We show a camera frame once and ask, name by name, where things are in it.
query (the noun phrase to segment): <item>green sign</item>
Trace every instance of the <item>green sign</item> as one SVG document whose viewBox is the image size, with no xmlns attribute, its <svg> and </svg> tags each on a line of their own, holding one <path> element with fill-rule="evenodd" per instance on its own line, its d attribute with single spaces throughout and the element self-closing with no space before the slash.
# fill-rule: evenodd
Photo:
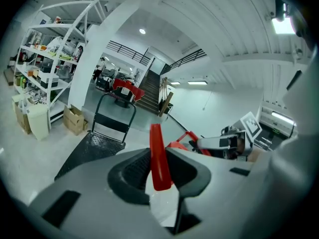
<svg viewBox="0 0 319 239">
<path fill-rule="evenodd" d="M 278 130 L 278 129 L 273 129 L 273 132 L 275 132 L 275 133 L 280 133 L 280 131 Z"/>
</svg>

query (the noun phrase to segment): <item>trash bin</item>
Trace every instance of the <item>trash bin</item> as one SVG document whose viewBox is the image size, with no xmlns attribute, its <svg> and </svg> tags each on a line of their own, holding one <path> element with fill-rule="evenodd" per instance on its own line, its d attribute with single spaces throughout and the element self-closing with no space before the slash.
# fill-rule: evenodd
<svg viewBox="0 0 319 239">
<path fill-rule="evenodd" d="M 47 106 L 38 104 L 28 108 L 28 120 L 32 133 L 38 140 L 42 140 L 49 135 Z"/>
</svg>

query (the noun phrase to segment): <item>balcony railing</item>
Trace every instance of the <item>balcony railing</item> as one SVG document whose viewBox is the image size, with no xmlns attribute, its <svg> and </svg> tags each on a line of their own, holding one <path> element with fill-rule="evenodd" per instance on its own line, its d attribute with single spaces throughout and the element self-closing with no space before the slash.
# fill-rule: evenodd
<svg viewBox="0 0 319 239">
<path fill-rule="evenodd" d="M 148 58 L 147 56 L 144 56 L 143 54 L 117 42 L 110 41 L 106 47 L 110 50 L 114 50 L 120 54 L 123 54 L 124 56 L 134 59 L 135 61 L 138 61 L 140 64 L 145 66 L 147 66 L 150 61 L 150 58 Z"/>
<path fill-rule="evenodd" d="M 165 74 L 169 72 L 171 69 L 174 69 L 175 67 L 180 67 L 183 64 L 195 61 L 196 59 L 202 58 L 204 56 L 207 56 L 207 54 L 202 49 L 196 50 L 193 53 L 187 55 L 186 57 L 183 57 L 182 59 L 172 63 L 171 65 L 166 64 L 160 74 Z"/>
</svg>

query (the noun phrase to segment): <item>ceiling light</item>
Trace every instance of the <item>ceiling light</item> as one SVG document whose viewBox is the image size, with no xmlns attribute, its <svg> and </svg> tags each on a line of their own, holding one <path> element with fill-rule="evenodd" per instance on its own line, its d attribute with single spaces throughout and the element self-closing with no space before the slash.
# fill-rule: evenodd
<svg viewBox="0 0 319 239">
<path fill-rule="evenodd" d="M 285 17 L 283 21 L 278 21 L 276 18 L 272 20 L 276 34 L 295 34 L 289 17 Z"/>
<path fill-rule="evenodd" d="M 199 81 L 199 82 L 188 82 L 190 85 L 207 85 L 207 82 L 205 81 Z"/>
<path fill-rule="evenodd" d="M 282 114 L 279 114 L 277 112 L 272 112 L 271 115 L 276 117 L 276 118 L 279 118 L 281 120 L 284 120 L 285 122 L 288 122 L 291 125 L 295 124 L 295 122 L 292 119 L 290 119 L 290 118 L 288 118 L 288 117 L 286 117 L 286 116 L 284 116 Z"/>
</svg>

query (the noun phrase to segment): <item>concrete floor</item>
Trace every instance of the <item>concrete floor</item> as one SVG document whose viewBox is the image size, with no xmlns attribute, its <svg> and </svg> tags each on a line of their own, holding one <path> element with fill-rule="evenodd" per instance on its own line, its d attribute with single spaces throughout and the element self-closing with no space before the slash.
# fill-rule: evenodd
<svg viewBox="0 0 319 239">
<path fill-rule="evenodd" d="M 91 85 L 85 101 L 83 113 L 91 121 L 99 97 L 103 92 Z M 25 134 L 16 121 L 11 104 L 11 96 L 16 95 L 14 87 L 9 87 L 3 76 L 0 75 L 0 173 L 9 193 L 26 203 L 45 187 L 54 181 L 54 177 L 68 158 L 73 149 L 86 135 L 86 132 L 75 136 L 59 119 L 52 124 L 49 136 L 37 141 L 34 135 Z M 128 121 L 133 109 L 124 109 L 113 104 L 113 100 L 106 100 L 101 106 L 101 113 L 122 122 Z M 126 138 L 126 150 L 149 146 L 149 128 L 151 123 L 161 123 L 165 145 L 178 139 L 184 131 L 167 117 L 158 118 L 141 108 L 137 108 L 136 117 Z M 111 129 L 103 133 L 121 138 L 123 135 Z"/>
</svg>

